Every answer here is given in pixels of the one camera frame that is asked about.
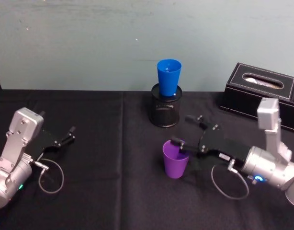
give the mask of wall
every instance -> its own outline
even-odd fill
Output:
[[[0,0],[5,89],[222,91],[237,62],[294,76],[294,0]]]

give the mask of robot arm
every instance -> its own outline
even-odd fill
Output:
[[[47,149],[60,150],[75,139],[75,136],[72,135],[72,132],[75,130],[74,127],[70,129],[65,138],[57,140],[44,130],[41,131],[43,122],[44,119],[41,115],[27,108],[22,108],[15,112],[7,132],[6,144],[0,156],[0,208],[8,204],[31,175],[32,164],[42,169],[39,178],[49,169],[49,167],[39,162]],[[41,155],[34,160],[26,151],[29,153],[37,152]],[[49,194],[58,192],[62,186],[63,184],[54,192],[48,192],[40,185],[41,189]]]
[[[0,156],[0,208],[4,207],[31,175],[33,159],[24,153],[26,146],[38,135],[44,119],[22,108],[15,112],[7,132],[7,141]],[[36,165],[48,170],[38,162]]]
[[[294,163],[292,152],[281,142],[279,101],[263,98],[257,110],[259,128],[265,130],[267,149],[246,146],[224,138],[220,127],[210,124],[202,116],[192,118],[204,130],[198,147],[188,146],[173,138],[181,150],[194,152],[199,157],[215,156],[227,163],[227,169],[246,174],[252,182],[266,181],[283,191],[294,205]]]

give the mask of tissue box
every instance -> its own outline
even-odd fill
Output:
[[[263,97],[279,99],[282,128],[294,131],[294,77],[237,63],[223,93],[220,108],[258,119]]]

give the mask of table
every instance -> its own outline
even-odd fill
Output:
[[[249,185],[247,199],[233,201],[213,186],[213,159],[198,173],[187,168],[181,179],[168,178],[162,145],[171,136],[196,143],[202,131],[185,115],[204,115],[222,126],[228,138],[265,148],[257,122],[220,110],[219,92],[185,92],[181,120],[171,128],[152,125],[149,92],[0,91],[0,154],[13,113],[28,107],[45,111],[45,129],[77,127],[76,141],[59,160],[65,185],[58,195],[43,194],[36,180],[0,210],[0,230],[281,230],[294,229],[294,207],[283,192],[267,184]],[[294,133],[283,130],[294,153]],[[242,193],[241,183],[218,168],[225,191]]]

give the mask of mesh pencil holder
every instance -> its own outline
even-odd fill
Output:
[[[150,121],[158,127],[172,127],[176,125],[180,119],[181,88],[178,86],[175,95],[165,97],[160,94],[159,85],[156,84],[152,87],[151,94]]]

